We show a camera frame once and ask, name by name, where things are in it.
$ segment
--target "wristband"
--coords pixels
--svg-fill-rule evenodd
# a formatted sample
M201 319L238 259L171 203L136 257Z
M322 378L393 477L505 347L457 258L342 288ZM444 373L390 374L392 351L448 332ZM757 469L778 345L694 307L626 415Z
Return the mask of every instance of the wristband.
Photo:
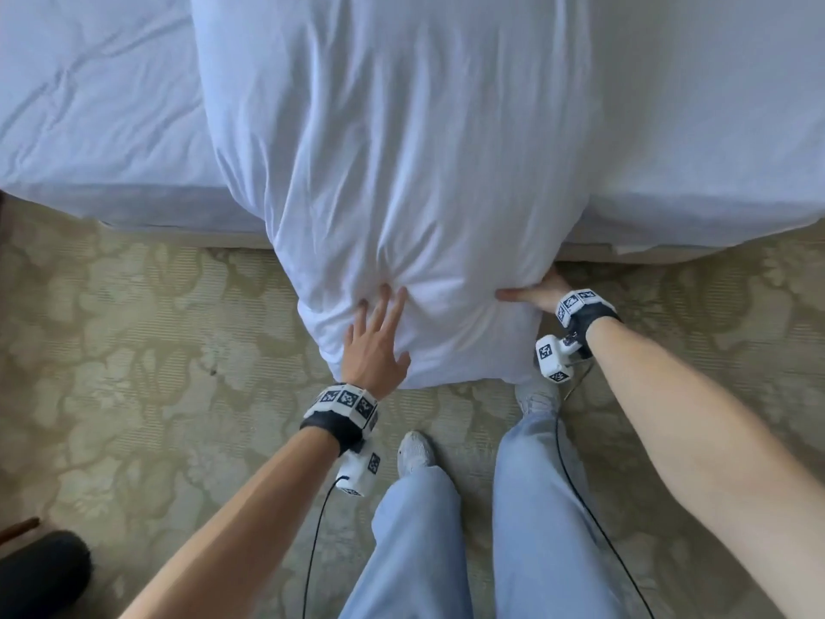
M352 384L334 384L321 391L304 414L301 428L320 427L332 434L341 453L369 438L378 422L378 400Z
M587 344L587 329L590 325L602 317L613 317L621 321L613 304L590 289L570 291L562 297L556 309L556 317L588 354L590 346Z

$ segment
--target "hand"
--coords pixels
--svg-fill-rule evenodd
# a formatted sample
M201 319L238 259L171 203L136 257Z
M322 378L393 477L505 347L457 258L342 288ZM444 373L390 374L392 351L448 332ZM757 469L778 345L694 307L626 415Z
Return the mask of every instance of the hand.
M572 289L567 280L553 265L539 284L523 289L500 289L496 291L496 299L502 302L528 302L547 313L555 313L562 297L570 291Z
M361 389L367 389L378 400L395 391L410 366L409 352L395 360L395 330L407 302L407 289L401 287L395 296L393 309L387 315L387 306L393 292L389 285L381 286L381 298L370 322L366 321L366 300L358 304L356 322L344 335L344 358L341 361L341 380Z

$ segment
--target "black wrist strap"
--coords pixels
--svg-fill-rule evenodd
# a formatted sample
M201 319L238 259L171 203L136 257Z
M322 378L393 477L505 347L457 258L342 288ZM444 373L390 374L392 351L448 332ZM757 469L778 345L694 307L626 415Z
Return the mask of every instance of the black wrist strap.
M593 354L587 344L587 329L594 321L602 317L613 317L621 321L621 317L610 306L603 303L589 303L570 318L569 331L576 335L576 340L582 344L582 349L587 350L589 355Z
M318 411L311 414L301 422L299 429L303 430L304 427L309 426L323 428L337 439L338 445L341 446L341 452L338 456L358 445L363 438L363 432L355 423L333 410Z

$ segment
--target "black cable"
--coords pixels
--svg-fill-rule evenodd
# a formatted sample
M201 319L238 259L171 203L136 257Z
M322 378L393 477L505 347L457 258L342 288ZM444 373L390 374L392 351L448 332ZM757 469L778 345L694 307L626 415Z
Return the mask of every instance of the black cable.
M315 556L315 545L318 542L318 532L321 531L321 519L324 518L324 509L327 507L327 500L329 496L333 494L333 489L335 489L335 485L341 482L341 480L348 480L350 476L342 475L338 478L335 478L335 482L327 491L327 497L324 498L324 503L321 505L321 512L318 514L318 525L315 527L315 540L312 542L312 551L309 552L309 567L307 567L307 582L304 586L304 611L301 613L301 619L306 619L307 615L307 596L309 595L309 574L312 573L312 559Z
M568 400L568 397L570 397L572 395L573 391L578 389L578 385L582 384L582 381L587 377L587 374L590 373L592 368L593 368L593 364L591 364L589 367L587 367L587 371L584 372L584 375L581 378L578 379L578 382L576 382L576 384L572 385L572 389L570 391L568 391L568 393L564 396L564 399L562 400L562 406ZM633 576L630 575L630 570L627 568L627 565L624 564L624 561L621 559L621 556L619 555L619 552L617 552L616 548L613 547L613 543L611 542L610 538L607 536L607 532L605 532L604 528L602 527L602 524L599 523L599 520L596 519L596 515L593 514L593 511L590 509L590 507L587 506L587 504L585 504L584 500L582 499L581 494L579 494L579 491L576 489L576 485L572 483L572 478L570 478L570 474L567 471L567 466L564 464L564 457L562 456L562 446L561 446L561 443L559 441L559 418L561 417L561 414L562 413L561 413L561 408L560 408L559 411L556 413L556 420L555 420L554 430L556 432L556 451L559 453L559 462L561 462L561 464L562 464L562 471L564 471L564 477L567 478L568 485L570 486L570 489L572 489L573 494L576 496L576 499L578 499L579 503L582 504L584 509L587 511L587 514L590 515L590 519L592 519L593 523L596 524L596 527L602 533L602 536L605 538L605 541L607 541L607 545L611 548L611 550L613 551L613 554L619 560L619 563L621 564L622 569L624 570L625 573L627 573L627 577L630 580L630 583L633 584L633 588L636 589L636 593L639 595L639 599L642 600L642 604L645 604L645 609L647 609L648 614L650 615L650 619L656 619L656 616L655 616L654 612L650 609L650 606L648 605L648 601L645 599L645 596L642 594L641 589L639 588L636 581L633 579Z

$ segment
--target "white sneaker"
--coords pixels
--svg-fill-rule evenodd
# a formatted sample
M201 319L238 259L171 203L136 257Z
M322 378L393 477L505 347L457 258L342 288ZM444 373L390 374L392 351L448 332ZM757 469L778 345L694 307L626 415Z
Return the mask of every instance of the white sneaker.
M436 466L436 452L427 437L413 430L407 432L398 446L398 477L404 478L419 467Z
M530 382L516 385L516 401L521 412L556 414L562 406L562 396L559 385L550 382L538 371L533 374Z

